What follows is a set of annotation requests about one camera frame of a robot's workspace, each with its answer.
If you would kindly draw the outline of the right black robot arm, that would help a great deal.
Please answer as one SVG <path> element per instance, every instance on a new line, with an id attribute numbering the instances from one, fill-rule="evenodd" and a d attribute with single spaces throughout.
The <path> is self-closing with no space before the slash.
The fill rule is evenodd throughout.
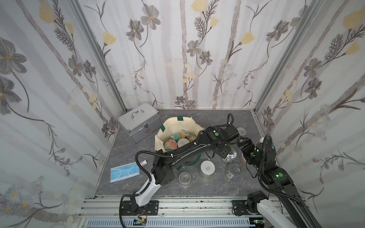
<path id="1" fill-rule="evenodd" d="M 263 142 L 254 145 L 251 139 L 241 138 L 238 147 L 247 163 L 257 170 L 256 177 L 260 186 L 276 195 L 287 210 L 290 219 L 270 209 L 271 201 L 262 193 L 248 195 L 249 211 L 263 215 L 275 228 L 320 228 L 309 207 L 302 199 L 294 181 L 289 174 L 276 164 L 276 150 L 272 137 L 266 135 Z"/>

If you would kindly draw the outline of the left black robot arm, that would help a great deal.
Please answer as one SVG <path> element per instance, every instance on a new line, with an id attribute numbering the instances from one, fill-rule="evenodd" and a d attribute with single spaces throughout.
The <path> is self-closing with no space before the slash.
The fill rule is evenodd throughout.
<path id="1" fill-rule="evenodd" d="M 231 145 L 238 141 L 240 134 L 232 124 L 223 124 L 208 127 L 199 131 L 197 138 L 169 152 L 159 150 L 150 152 L 146 150 L 135 154 L 135 162 L 140 170 L 148 176 L 143 187 L 134 194 L 124 194 L 120 201 L 119 212 L 121 215 L 141 214 L 149 204 L 151 198 L 162 186 L 168 185 L 175 179 L 174 170 L 184 162 L 202 153 L 213 151 L 221 158 L 226 158 Z M 154 157 L 151 171 L 140 165 L 139 155 L 147 154 Z"/>

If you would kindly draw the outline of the white lid seed jar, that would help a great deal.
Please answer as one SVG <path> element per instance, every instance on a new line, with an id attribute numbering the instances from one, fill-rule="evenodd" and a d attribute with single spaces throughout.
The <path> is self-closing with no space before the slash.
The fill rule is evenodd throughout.
<path id="1" fill-rule="evenodd" d="M 201 163 L 200 175 L 202 178 L 208 180 L 211 179 L 215 172 L 215 165 L 213 162 L 206 160 Z"/>

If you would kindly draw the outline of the purple label metal can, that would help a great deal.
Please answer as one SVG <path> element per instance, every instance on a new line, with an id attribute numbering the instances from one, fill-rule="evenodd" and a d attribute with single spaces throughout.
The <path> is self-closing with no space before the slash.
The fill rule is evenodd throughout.
<path id="1" fill-rule="evenodd" d="M 229 180 L 234 180 L 240 174 L 240 172 L 241 168 L 238 164 L 230 163 L 226 168 L 225 176 Z"/>

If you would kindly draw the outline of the cream canvas tote bag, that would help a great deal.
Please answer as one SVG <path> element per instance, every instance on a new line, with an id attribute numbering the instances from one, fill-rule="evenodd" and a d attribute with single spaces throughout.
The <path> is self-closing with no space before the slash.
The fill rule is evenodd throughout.
<path id="1" fill-rule="evenodd" d="M 155 135 L 155 151 L 162 150 L 164 153 L 187 145 L 197 138 L 203 128 L 191 117 L 171 117 L 159 128 Z"/>

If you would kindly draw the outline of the purple flower lid jar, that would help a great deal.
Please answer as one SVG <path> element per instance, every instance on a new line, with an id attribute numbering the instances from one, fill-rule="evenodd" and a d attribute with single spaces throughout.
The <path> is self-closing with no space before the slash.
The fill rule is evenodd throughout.
<path id="1" fill-rule="evenodd" d="M 226 164 L 232 163 L 237 158 L 237 151 L 231 147 L 231 150 L 227 154 L 225 158 L 222 158 L 222 161 Z"/>

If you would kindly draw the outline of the clear lid green seed cup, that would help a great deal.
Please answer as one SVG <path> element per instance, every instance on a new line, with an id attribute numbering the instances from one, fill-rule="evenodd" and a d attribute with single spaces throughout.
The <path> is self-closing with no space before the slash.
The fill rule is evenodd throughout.
<path id="1" fill-rule="evenodd" d="M 239 133 L 240 136 L 245 136 L 246 135 L 246 130 L 244 128 L 238 127 L 237 130 L 238 130 L 238 133 Z"/>

